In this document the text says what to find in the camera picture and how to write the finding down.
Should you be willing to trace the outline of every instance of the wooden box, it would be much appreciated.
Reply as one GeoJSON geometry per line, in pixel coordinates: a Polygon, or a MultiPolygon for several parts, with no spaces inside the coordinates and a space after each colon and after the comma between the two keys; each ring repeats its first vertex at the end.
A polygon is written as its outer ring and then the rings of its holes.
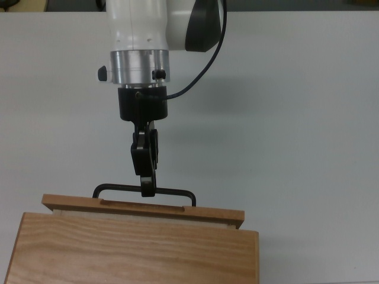
{"type": "Polygon", "coordinates": [[[5,284],[258,284],[243,211],[44,195],[25,213],[5,284]]]}

